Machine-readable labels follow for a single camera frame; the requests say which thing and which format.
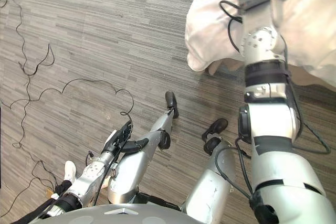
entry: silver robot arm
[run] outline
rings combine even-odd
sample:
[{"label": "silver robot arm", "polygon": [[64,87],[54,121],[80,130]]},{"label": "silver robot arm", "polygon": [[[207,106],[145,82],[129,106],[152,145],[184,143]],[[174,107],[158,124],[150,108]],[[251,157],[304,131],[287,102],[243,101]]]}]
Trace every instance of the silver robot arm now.
[{"label": "silver robot arm", "polygon": [[298,122],[288,95],[287,48],[277,30],[283,1],[239,0],[248,104],[239,110],[239,132],[252,146],[250,206],[262,224],[336,223],[313,168],[292,149]]}]

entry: white fabric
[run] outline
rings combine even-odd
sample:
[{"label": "white fabric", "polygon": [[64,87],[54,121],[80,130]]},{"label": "white fabric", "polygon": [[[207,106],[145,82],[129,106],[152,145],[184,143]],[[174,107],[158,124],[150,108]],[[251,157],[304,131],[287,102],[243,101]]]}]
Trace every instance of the white fabric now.
[{"label": "white fabric", "polygon": [[[202,71],[213,61],[233,58],[244,61],[230,44],[229,17],[218,7],[221,0],[193,0],[186,20],[188,65]],[[289,63],[336,87],[336,0],[286,0],[280,32],[289,48]],[[230,13],[236,10],[225,5]],[[235,44],[241,24],[232,23]]]}]

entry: tangled cable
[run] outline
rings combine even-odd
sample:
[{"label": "tangled cable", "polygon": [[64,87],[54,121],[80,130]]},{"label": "tangled cable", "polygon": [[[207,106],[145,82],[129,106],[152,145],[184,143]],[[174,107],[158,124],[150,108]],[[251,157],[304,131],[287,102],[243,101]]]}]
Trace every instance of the tangled cable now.
[{"label": "tangled cable", "polygon": [[[55,55],[54,55],[54,52],[52,51],[51,45],[48,44],[48,50],[47,50],[47,53],[46,53],[46,55],[43,57],[43,59],[42,59],[42,60],[35,66],[35,70],[34,70],[32,73],[28,73],[28,72],[26,71],[26,68],[25,68],[25,67],[26,67],[26,63],[27,63],[27,61],[28,61],[27,55],[26,55],[26,53],[25,53],[25,43],[26,43],[26,42],[25,42],[25,38],[24,38],[24,36],[23,36],[23,35],[19,32],[19,30],[18,30],[19,27],[20,27],[20,26],[22,25],[22,23],[23,23],[22,7],[21,7],[21,5],[19,5],[15,0],[11,0],[11,1],[12,1],[12,2],[19,8],[20,22],[19,22],[19,24],[16,26],[15,30],[16,30],[17,34],[21,37],[21,39],[22,39],[22,41],[23,41],[23,42],[22,42],[22,46],[21,46],[21,51],[22,51],[22,54],[23,54],[23,56],[24,56],[24,62],[23,62],[23,63],[18,62],[18,64],[19,64],[20,69],[22,70],[22,72],[24,73],[24,75],[25,75],[25,76],[27,77],[27,79],[28,79],[28,82],[27,82],[27,84],[26,84],[26,94],[27,94],[27,98],[15,100],[15,101],[13,101],[11,104],[9,104],[9,105],[8,105],[8,104],[5,104],[1,99],[0,99],[0,101],[1,101],[1,103],[2,103],[3,106],[9,108],[10,110],[12,109],[13,105],[16,104],[17,102],[19,102],[19,101],[26,101],[26,103],[25,103],[25,105],[24,105],[24,107],[23,107],[23,108],[24,108],[24,115],[23,115],[23,118],[22,118],[22,120],[21,120],[21,124],[20,124],[20,125],[21,125],[21,128],[22,128],[22,136],[21,136],[20,140],[14,142],[14,143],[12,144],[12,146],[13,146],[14,148],[16,148],[16,149],[22,149],[25,153],[27,153],[27,154],[29,155],[29,157],[31,158],[31,160],[32,160],[33,162],[35,162],[35,166],[34,166],[32,172],[31,172],[31,175],[33,176],[33,178],[30,180],[28,186],[27,186],[25,189],[23,189],[22,191],[20,191],[20,192],[17,194],[17,196],[14,198],[14,200],[13,200],[13,202],[12,202],[10,208],[9,208],[3,215],[1,215],[0,218],[4,217],[5,215],[7,215],[7,214],[11,211],[11,209],[13,208],[13,205],[14,205],[16,199],[17,199],[17,198],[18,198],[24,191],[26,191],[26,190],[31,186],[31,184],[32,184],[32,182],[33,182],[34,180],[36,180],[36,179],[39,180],[39,181],[42,183],[42,185],[48,187],[48,188],[49,188],[50,190],[52,190],[52,191],[54,191],[55,187],[58,185],[58,184],[57,184],[57,180],[56,180],[56,176],[55,176],[55,174],[53,174],[51,171],[49,171],[49,170],[46,168],[46,166],[45,166],[45,162],[44,162],[43,160],[41,160],[41,159],[33,158],[32,153],[31,153],[30,151],[28,151],[27,149],[25,149],[25,145],[22,143],[22,141],[24,140],[25,135],[26,135],[26,133],[25,133],[25,128],[24,128],[24,121],[25,121],[25,119],[26,119],[26,117],[27,117],[27,110],[26,110],[26,109],[27,109],[27,107],[28,107],[31,103],[40,101],[41,98],[42,98],[42,96],[43,96],[43,94],[44,94],[45,92],[47,92],[47,91],[56,91],[56,92],[58,92],[58,93],[60,93],[60,94],[63,94],[63,93],[65,92],[65,90],[66,90],[66,87],[68,87],[71,83],[73,83],[73,82],[78,82],[78,81],[85,81],[85,82],[92,82],[92,83],[98,83],[98,82],[100,82],[100,83],[108,84],[108,85],[112,88],[112,90],[114,91],[115,95],[117,95],[117,94],[120,93],[120,92],[125,92],[125,93],[127,93],[127,94],[131,97],[131,100],[132,100],[132,105],[131,105],[131,107],[130,107],[129,110],[127,110],[127,111],[121,111],[121,112],[120,112],[120,115],[122,115],[122,116],[127,116],[128,119],[131,121],[131,131],[130,131],[130,135],[132,134],[132,130],[133,130],[133,123],[132,123],[132,119],[131,119],[131,117],[130,117],[130,112],[132,111],[132,109],[133,109],[133,107],[134,107],[134,98],[133,98],[132,94],[131,94],[128,90],[126,90],[126,89],[116,89],[112,83],[110,83],[110,82],[108,82],[108,81],[105,81],[105,80],[90,80],[90,79],[85,79],[85,78],[77,78],[77,79],[73,79],[73,80],[68,81],[68,82],[64,85],[64,87],[63,87],[61,90],[58,90],[58,89],[56,89],[56,88],[47,88],[47,89],[45,89],[45,90],[43,90],[43,91],[41,92],[41,94],[39,95],[39,97],[38,97],[37,99],[32,99],[32,97],[31,97],[31,95],[30,95],[30,93],[29,93],[29,87],[30,87],[30,85],[31,85],[31,79],[32,79],[32,77],[37,73],[37,71],[38,71],[38,69],[39,69],[40,66],[45,66],[45,67],[50,67],[50,66],[52,66],[52,65],[55,63]],[[6,3],[3,4],[2,6],[0,6],[0,8],[5,7],[7,3],[8,3],[8,0],[6,0]],[[49,56],[50,54],[51,54],[51,56],[52,56],[52,60],[51,60],[51,63],[47,63],[47,59],[48,59],[48,56]],[[41,166],[43,167],[43,169],[44,169],[46,172],[48,172],[48,173],[53,177],[53,179],[54,179],[54,184],[55,184],[55,185],[53,184],[53,182],[52,182],[51,180],[48,180],[48,179],[42,179],[42,178],[38,177],[36,174],[34,174],[34,170],[36,169],[36,167],[37,167],[38,164],[41,164]]]}]

